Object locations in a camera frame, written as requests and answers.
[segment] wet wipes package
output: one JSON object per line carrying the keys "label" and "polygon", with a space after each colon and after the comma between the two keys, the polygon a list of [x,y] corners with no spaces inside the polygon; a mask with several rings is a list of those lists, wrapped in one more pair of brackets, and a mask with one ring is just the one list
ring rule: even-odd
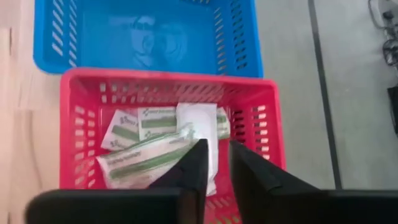
{"label": "wet wipes package", "polygon": [[231,136],[231,124],[224,108],[217,109],[217,137],[228,139]]}
{"label": "wet wipes package", "polygon": [[179,132],[141,141],[123,151],[98,156],[109,189],[144,189],[169,171],[196,143],[191,124]]}
{"label": "wet wipes package", "polygon": [[116,110],[106,130],[101,147],[117,151],[129,147],[139,140],[138,118],[125,111]]}
{"label": "wet wipes package", "polygon": [[139,139],[145,140],[159,134],[177,130],[175,107],[138,108]]}

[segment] basket slot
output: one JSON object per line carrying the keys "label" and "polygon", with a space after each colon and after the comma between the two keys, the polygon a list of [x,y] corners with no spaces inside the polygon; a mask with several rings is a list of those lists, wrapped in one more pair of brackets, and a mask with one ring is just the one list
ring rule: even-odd
{"label": "basket slot", "polygon": [[248,60],[245,47],[244,19],[241,0],[231,2],[231,22],[233,27],[233,42],[235,51],[236,69],[241,70],[247,67]]}

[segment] table surface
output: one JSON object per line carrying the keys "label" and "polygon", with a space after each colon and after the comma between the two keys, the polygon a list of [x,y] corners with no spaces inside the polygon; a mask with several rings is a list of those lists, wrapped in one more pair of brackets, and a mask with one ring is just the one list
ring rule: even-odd
{"label": "table surface", "polygon": [[0,0],[0,223],[58,186],[60,77],[33,62],[33,18],[34,0]]}

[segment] packaged wipe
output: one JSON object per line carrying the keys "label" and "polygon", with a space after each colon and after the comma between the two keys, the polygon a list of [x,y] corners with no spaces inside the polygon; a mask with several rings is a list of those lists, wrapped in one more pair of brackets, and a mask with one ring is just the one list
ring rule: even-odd
{"label": "packaged wipe", "polygon": [[[139,108],[139,137],[141,140],[158,134],[174,133],[177,130],[175,107]],[[231,126],[224,108],[217,109],[218,139],[227,139],[231,135]]]}
{"label": "packaged wipe", "polygon": [[217,136],[218,139],[228,139],[231,136],[231,125],[224,108],[217,109]]}
{"label": "packaged wipe", "polygon": [[169,171],[197,142],[187,124],[177,133],[163,134],[123,151],[98,156],[109,189],[144,189]]}
{"label": "packaged wipe", "polygon": [[215,194],[215,176],[218,172],[217,105],[214,103],[179,103],[176,113],[177,127],[192,124],[194,138],[208,141],[207,195]]}
{"label": "packaged wipe", "polygon": [[138,119],[121,110],[114,112],[101,147],[112,151],[125,149],[139,142]]}
{"label": "packaged wipe", "polygon": [[175,133],[175,107],[138,108],[139,138],[145,140],[159,134]]}

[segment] white sachet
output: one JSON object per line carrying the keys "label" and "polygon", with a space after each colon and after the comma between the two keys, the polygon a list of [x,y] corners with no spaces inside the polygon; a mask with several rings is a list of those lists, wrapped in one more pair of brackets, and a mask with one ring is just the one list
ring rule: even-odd
{"label": "white sachet", "polygon": [[144,189],[169,171],[197,142],[192,125],[123,151],[98,156],[109,189]]}
{"label": "white sachet", "polygon": [[231,124],[224,108],[217,109],[217,136],[218,139],[228,139],[231,136]]}
{"label": "white sachet", "polygon": [[159,134],[175,133],[175,107],[138,108],[138,122],[141,141]]}
{"label": "white sachet", "polygon": [[139,142],[137,117],[124,111],[116,110],[106,130],[101,147],[117,151],[137,142]]}
{"label": "white sachet", "polygon": [[177,128],[192,123],[195,139],[208,141],[207,195],[216,193],[215,176],[218,172],[217,104],[179,103],[177,105]]}

